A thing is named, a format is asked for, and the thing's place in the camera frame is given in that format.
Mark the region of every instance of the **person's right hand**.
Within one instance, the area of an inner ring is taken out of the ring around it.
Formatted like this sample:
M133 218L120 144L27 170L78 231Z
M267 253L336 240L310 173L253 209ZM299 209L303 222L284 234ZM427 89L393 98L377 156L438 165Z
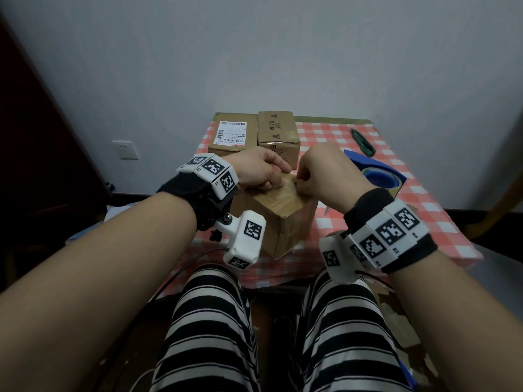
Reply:
M376 186L335 143L327 142L311 147L301 157L296 188L345 214L365 192Z

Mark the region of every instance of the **electrical socket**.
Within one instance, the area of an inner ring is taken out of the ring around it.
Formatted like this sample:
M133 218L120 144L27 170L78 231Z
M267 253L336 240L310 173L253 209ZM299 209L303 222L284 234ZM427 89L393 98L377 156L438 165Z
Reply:
M138 159L134 145L130 140L113 140L112 144L120 159Z

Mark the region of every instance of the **box with shipping label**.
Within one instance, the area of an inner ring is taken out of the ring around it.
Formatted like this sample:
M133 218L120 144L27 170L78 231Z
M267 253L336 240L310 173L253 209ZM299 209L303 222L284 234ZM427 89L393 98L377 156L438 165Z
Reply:
M256 114L218 113L214 116L209 152L223 157L256 147L257 128Z
M258 145L273 150L296 169L301 144L292 112L260 111Z
M253 210L267 222L261 248L278 259L304 240L311 229L318 200L299 194L292 174L283 175L284 185L271 190L246 190L234 197L231 214L239 217Z

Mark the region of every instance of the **checkered tablecloth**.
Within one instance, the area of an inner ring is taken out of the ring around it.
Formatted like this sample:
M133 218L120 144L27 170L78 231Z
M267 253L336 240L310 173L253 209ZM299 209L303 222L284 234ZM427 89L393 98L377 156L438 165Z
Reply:
M439 249L452 258L458 265L467 267L482 258L481 254L474 249L472 244L457 229L447 213L421 186L419 181L409 171L407 165L398 159L387 143L382 139L379 132L372 124L347 125L330 123L297 122L297 130L300 134L301 150L300 157L316 143L327 140L336 142L341 149L357 151L361 153L358 145L350 135L350 129L355 128L376 148L374 159L394 167L407 177L398 197L405 203L416 209L416 214L427 224L430 233L437 243ZM214 123L207 129L198 146L197 153L207 152ZM264 252L260 254L258 262L243 272L236 272L239 281L246 288L257 288L273 286L288 282L293 279L313 277L323 268L323 260L318 251L318 239L325 235L346 229L343 215L335 210L329 210L325 214L326 207L319 203L316 210L316 219L312 224L309 237L298 244L286 256L279 260L268 257ZM183 267L190 259L205 250L217 247L218 244L209 241L210 231L198 231L191 246L178 262L173 273ZM164 291L164 295L174 294L183 288L193 270L202 263L216 262L223 264L223 252L214 251L193 263L177 277Z

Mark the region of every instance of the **black and white striped pants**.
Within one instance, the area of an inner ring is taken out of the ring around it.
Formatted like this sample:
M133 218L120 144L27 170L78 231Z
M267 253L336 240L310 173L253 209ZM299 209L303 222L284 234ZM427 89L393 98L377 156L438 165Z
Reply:
M378 304L363 280L326 270L305 295L297 328L304 391L409 391ZM199 267L176 305L153 391L259 391L248 300L225 267Z

